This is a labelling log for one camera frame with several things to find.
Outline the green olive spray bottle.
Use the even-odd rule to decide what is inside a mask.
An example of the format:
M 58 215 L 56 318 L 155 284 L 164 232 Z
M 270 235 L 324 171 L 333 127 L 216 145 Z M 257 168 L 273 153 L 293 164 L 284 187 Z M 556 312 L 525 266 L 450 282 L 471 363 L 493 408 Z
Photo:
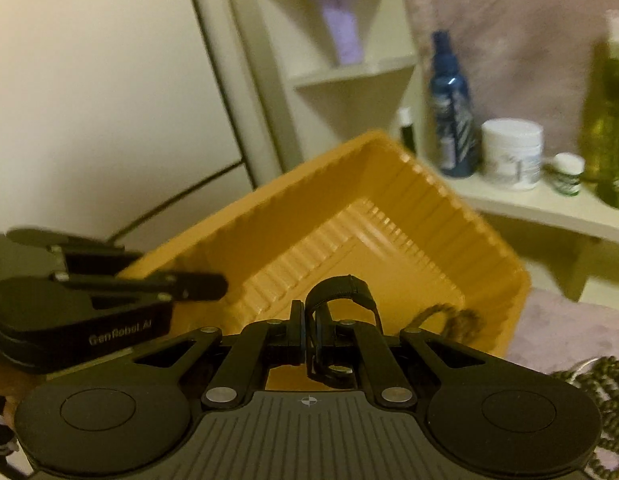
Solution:
M 619 209 L 619 10 L 605 12 L 607 36 L 594 48 L 584 108 L 585 179 Z

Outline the cream corner shelf unit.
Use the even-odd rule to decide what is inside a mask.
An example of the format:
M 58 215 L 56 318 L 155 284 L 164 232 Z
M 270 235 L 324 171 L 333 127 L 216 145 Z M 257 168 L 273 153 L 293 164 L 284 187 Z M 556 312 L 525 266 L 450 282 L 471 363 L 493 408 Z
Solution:
M 285 167 L 413 114 L 419 153 L 436 159 L 429 92 L 404 0 L 353 0 L 364 61 L 340 65 L 317 0 L 229 0 Z

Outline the white cream jar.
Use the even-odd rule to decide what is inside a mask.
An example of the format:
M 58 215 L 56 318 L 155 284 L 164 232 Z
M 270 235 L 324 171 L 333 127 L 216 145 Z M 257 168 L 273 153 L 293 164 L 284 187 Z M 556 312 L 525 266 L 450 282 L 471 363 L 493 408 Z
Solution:
M 541 180 L 544 128 L 530 120 L 495 118 L 481 130 L 485 179 L 507 190 L 533 190 Z

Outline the mauve fleece mat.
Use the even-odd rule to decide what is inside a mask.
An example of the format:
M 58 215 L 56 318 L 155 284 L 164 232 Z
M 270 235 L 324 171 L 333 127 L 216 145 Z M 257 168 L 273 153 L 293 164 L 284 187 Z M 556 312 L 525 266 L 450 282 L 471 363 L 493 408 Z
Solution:
M 535 290 L 506 358 L 559 378 L 595 401 L 602 436 L 586 469 L 596 479 L 619 479 L 619 310 Z

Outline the dark blue spray bottle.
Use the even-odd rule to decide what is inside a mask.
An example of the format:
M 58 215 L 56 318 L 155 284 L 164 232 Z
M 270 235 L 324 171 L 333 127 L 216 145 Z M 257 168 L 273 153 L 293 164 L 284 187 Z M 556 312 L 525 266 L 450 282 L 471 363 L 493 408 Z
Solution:
M 439 170 L 450 178 L 469 178 L 477 172 L 477 128 L 470 89 L 447 30 L 432 34 L 433 74 L 430 94 L 435 118 Z

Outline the lilac cosmetic tube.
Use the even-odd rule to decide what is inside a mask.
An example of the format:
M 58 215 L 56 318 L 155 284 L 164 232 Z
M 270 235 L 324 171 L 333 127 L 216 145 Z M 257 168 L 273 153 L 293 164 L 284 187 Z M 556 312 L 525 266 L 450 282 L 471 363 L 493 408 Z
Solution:
M 317 0 L 323 23 L 332 38 L 340 65 L 364 61 L 353 0 Z

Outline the small green label jar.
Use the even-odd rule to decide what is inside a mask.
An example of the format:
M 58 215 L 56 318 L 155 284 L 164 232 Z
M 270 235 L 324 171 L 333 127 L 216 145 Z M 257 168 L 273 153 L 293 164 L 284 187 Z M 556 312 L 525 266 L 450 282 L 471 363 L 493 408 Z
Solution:
M 558 153 L 551 161 L 550 181 L 565 196 L 576 196 L 581 190 L 585 159 L 573 153 Z

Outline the mauve towel on headboard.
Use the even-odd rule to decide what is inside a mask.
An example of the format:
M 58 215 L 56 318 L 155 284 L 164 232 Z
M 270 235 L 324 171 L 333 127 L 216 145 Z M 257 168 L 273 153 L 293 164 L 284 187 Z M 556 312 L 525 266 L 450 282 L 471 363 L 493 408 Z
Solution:
M 478 122 L 524 118 L 545 129 L 549 153 L 579 147 L 605 14 L 619 0 L 404 0 L 423 67 L 444 29 L 469 80 Z

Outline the orange plastic tray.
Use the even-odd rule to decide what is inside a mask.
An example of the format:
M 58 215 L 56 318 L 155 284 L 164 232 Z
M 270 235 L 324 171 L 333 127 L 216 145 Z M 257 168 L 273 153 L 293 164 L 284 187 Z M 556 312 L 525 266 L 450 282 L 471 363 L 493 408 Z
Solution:
M 434 172 L 381 132 L 323 154 L 147 252 L 125 278 L 220 273 L 227 295 L 177 304 L 172 336 L 227 335 L 286 318 L 326 278 L 355 275 L 378 309 L 332 302 L 334 318 L 380 321 L 389 335 L 450 304 L 483 318 L 477 350 L 504 356 L 530 290 L 513 249 Z

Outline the black strap wristwatch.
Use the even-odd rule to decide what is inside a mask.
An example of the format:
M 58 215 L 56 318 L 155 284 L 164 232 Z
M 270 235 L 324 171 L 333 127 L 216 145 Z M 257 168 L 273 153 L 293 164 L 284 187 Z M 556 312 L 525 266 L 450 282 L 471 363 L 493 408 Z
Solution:
M 381 316 L 368 284 L 352 274 L 332 276 L 315 285 L 305 300 L 304 328 L 307 376 L 329 388 L 352 390 L 357 387 L 354 352 L 358 348 L 348 318 L 334 318 L 330 304 L 346 300 L 373 315 L 373 325 L 384 334 Z

